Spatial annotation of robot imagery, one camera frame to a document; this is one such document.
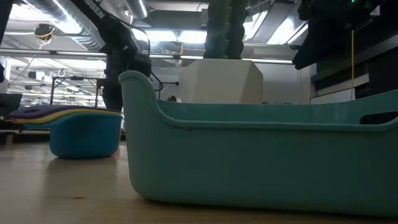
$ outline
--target ventilation duct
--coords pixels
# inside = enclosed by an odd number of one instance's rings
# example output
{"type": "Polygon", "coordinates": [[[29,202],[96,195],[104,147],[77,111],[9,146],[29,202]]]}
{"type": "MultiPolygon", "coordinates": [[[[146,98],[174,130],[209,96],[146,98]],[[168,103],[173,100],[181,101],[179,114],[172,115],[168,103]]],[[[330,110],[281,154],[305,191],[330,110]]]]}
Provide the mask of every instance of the ventilation duct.
{"type": "Polygon", "coordinates": [[[146,0],[126,0],[126,3],[135,19],[145,19],[150,13],[146,0]]]}
{"type": "Polygon", "coordinates": [[[28,6],[49,17],[59,30],[72,37],[90,51],[99,51],[104,45],[96,27],[69,0],[23,0],[28,6]]]}

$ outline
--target blue bowl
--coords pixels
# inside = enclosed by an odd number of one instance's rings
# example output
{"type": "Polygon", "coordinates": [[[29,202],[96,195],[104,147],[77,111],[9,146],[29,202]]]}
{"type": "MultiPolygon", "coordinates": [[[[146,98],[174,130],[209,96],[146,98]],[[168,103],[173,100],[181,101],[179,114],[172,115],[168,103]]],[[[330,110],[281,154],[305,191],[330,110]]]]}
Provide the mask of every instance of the blue bowl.
{"type": "Polygon", "coordinates": [[[50,150],[62,159],[96,159],[112,156],[119,147],[122,116],[76,113],[27,128],[50,129],[50,150]]]}

